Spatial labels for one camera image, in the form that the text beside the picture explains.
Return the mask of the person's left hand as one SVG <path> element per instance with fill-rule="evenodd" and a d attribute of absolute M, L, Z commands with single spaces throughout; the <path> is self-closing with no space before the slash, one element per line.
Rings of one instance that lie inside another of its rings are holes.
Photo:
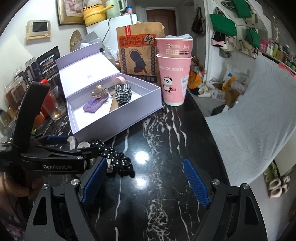
<path fill-rule="evenodd" d="M 28 197 L 29 200 L 35 200 L 43 184 L 43 178 L 39 177 L 32 182 L 31 188 L 23 187 L 12 181 L 5 172 L 1 173 L 1 202 L 8 201 L 6 195 Z"/>

